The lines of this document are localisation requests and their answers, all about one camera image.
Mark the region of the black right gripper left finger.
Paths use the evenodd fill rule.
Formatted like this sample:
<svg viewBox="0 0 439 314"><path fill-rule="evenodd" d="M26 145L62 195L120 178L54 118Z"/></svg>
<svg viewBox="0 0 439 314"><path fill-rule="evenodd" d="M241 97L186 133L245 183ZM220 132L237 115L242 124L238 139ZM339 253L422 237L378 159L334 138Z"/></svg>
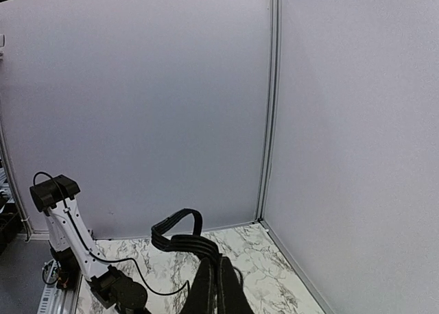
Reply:
<svg viewBox="0 0 439 314"><path fill-rule="evenodd" d="M207 258L200 261L192 287L180 311L181 314L214 313L219 263L219 260L212 261Z"/></svg>

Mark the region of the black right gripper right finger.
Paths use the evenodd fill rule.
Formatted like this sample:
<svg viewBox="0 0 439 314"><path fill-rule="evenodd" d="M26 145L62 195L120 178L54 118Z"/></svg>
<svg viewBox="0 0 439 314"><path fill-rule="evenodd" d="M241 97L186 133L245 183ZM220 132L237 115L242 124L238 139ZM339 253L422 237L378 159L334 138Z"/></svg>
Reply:
<svg viewBox="0 0 439 314"><path fill-rule="evenodd" d="M254 314L244 294L233 265L221 257L217 268L217 312L222 314Z"/></svg>

